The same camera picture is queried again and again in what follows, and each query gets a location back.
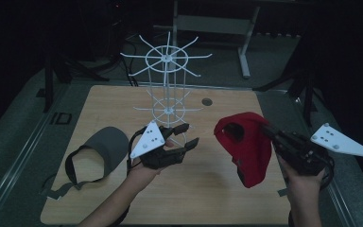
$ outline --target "white wire display rack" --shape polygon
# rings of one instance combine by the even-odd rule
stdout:
[[[166,127],[171,127],[173,124],[179,122],[186,123],[183,120],[186,112],[194,112],[202,109],[187,109],[184,106],[184,101],[191,92],[186,89],[185,79],[187,75],[200,77],[200,75],[187,69],[187,63],[192,59],[209,58],[212,54],[206,56],[188,56],[185,49],[195,43],[198,37],[183,47],[177,47],[169,44],[170,32],[167,35],[166,45],[155,47],[145,41],[141,36],[140,39],[150,47],[150,50],[145,56],[127,55],[123,53],[121,53],[121,55],[127,58],[145,60],[147,67],[134,74],[129,74],[129,76],[135,77],[147,72],[149,79],[147,93],[151,97],[152,107],[149,109],[134,107],[134,109],[140,111],[151,111],[154,120],[165,124]],[[152,74],[154,73],[161,74],[163,77],[163,89],[159,95],[158,93],[154,95],[152,82]],[[180,74],[182,74],[180,84],[177,82],[177,73],[179,73],[179,77],[181,76]]]

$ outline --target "wooden table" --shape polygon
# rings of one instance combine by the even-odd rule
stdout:
[[[210,98],[211,106],[202,100]],[[63,157],[52,189],[69,180],[64,160],[96,131],[114,126],[128,138],[153,119],[147,87],[94,86],[87,97],[78,123]],[[131,204],[124,224],[286,224],[289,203],[279,197],[285,182],[274,153],[264,181],[250,189],[240,182],[231,155],[217,142],[214,127],[225,116],[243,112],[262,114],[251,91],[192,89],[186,97],[184,120],[192,127],[188,139],[199,137],[182,164],[165,169]],[[78,180],[102,176],[103,163],[95,153],[74,158]],[[126,159],[101,183],[72,188],[59,201],[47,199],[41,214],[45,224],[75,224],[103,202],[126,176]]]

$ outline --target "white mounting plate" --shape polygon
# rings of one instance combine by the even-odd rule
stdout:
[[[132,159],[137,158],[163,145],[164,145],[164,137],[162,136],[158,125],[153,120],[149,122],[149,124],[147,125],[146,130],[144,131],[140,140],[137,142],[137,145],[134,147],[133,151],[131,152],[130,157]]]
[[[333,152],[363,157],[363,146],[335,130],[328,123],[323,124],[312,136],[311,141]]]

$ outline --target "person's right hand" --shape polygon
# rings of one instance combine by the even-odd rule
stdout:
[[[287,197],[295,226],[321,226],[319,213],[320,184],[325,174],[300,175],[282,157],[278,156],[284,177],[288,178]]]

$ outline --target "red fabric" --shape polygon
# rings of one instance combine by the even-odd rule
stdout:
[[[244,129],[240,141],[233,139],[224,128],[237,124]],[[217,141],[233,156],[239,177],[244,186],[253,187],[265,179],[270,156],[271,141],[261,132],[261,125],[268,121],[257,113],[246,112],[224,117],[214,129]]]

